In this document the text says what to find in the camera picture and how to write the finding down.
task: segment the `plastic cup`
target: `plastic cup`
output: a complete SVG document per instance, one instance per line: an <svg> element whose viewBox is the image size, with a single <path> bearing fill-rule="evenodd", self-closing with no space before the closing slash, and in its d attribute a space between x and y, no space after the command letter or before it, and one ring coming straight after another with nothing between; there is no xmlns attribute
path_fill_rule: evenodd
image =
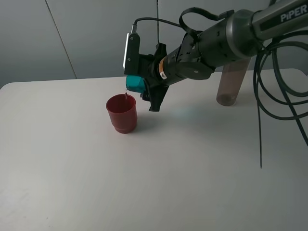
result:
<svg viewBox="0 0 308 231"><path fill-rule="evenodd" d="M131 95L119 94L111 97L106 108L116 131L126 134L137 125L136 100Z"/></svg>

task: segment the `clear plastic tube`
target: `clear plastic tube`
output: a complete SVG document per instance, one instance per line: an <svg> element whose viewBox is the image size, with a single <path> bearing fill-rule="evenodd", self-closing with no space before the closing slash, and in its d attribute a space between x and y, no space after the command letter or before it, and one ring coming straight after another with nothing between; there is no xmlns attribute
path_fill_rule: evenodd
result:
<svg viewBox="0 0 308 231"><path fill-rule="evenodd" d="M250 58L224 65L216 97L219 104L232 106L236 102L249 62Z"/></svg>

